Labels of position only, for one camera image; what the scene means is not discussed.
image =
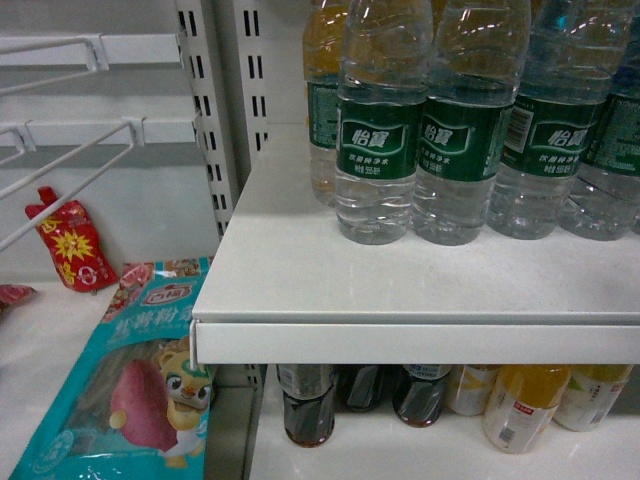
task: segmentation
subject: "yellow starburst graphic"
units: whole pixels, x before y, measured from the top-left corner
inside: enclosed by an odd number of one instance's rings
[[[69,263],[59,263],[58,271],[62,274],[69,285],[73,285],[76,282],[76,274],[71,271],[71,265],[69,265]]]
[[[91,253],[93,247],[89,245],[89,240],[84,235],[78,235],[75,230],[71,232],[64,232],[64,236],[51,237],[56,242],[56,255],[60,255],[67,260],[73,260],[73,257],[78,257],[80,260],[84,260],[85,255],[87,257],[94,257]]]
[[[40,223],[40,227],[44,233],[51,233],[58,228],[58,225],[61,223],[61,220],[56,220],[53,217],[47,217]]]

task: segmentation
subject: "dark beverage bottle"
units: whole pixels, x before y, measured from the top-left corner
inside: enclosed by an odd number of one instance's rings
[[[412,427],[428,427],[440,417],[451,365],[403,365],[393,409]]]
[[[287,363],[277,369],[287,436],[302,447],[326,442],[335,423],[333,365]]]
[[[337,397],[353,412],[368,412],[382,401],[386,369],[383,365],[338,367]]]

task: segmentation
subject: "water bottle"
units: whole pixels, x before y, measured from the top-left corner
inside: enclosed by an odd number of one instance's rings
[[[332,207],[338,130],[338,71],[349,0],[312,0],[302,39],[307,82],[311,187]]]
[[[428,0],[354,0],[338,83],[336,215],[342,234],[380,245],[404,235],[432,39]]]
[[[560,210],[562,228],[593,240],[617,240],[631,230],[640,207],[639,127],[640,17],[636,16],[594,139]]]
[[[449,0],[429,56],[413,228],[462,245],[485,223],[529,42],[528,0]]]
[[[546,0],[533,23],[487,223],[538,239],[557,225],[627,43],[634,0]]]

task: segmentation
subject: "cartoon character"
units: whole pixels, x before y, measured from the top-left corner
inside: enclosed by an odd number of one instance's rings
[[[167,466],[186,466],[185,455],[199,455],[204,451],[201,417],[211,401],[211,375],[207,368],[189,361],[189,337],[169,342],[156,354],[168,394],[167,419],[177,432],[178,443],[161,455]]]
[[[212,376],[190,368],[189,337],[173,340],[151,361],[125,367],[111,397],[109,425],[132,444],[157,448],[168,467],[186,467],[186,455],[204,451],[202,415],[211,400]]]

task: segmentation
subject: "red packaging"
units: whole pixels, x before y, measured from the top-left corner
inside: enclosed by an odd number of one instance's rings
[[[55,202],[51,187],[38,189],[42,205],[28,205],[31,219]],[[89,214],[77,200],[40,222],[36,229],[44,241],[64,285],[77,292],[100,290],[118,281],[118,276],[100,250],[100,237]]]
[[[26,285],[0,285],[0,313],[18,305],[35,295],[36,291]]]

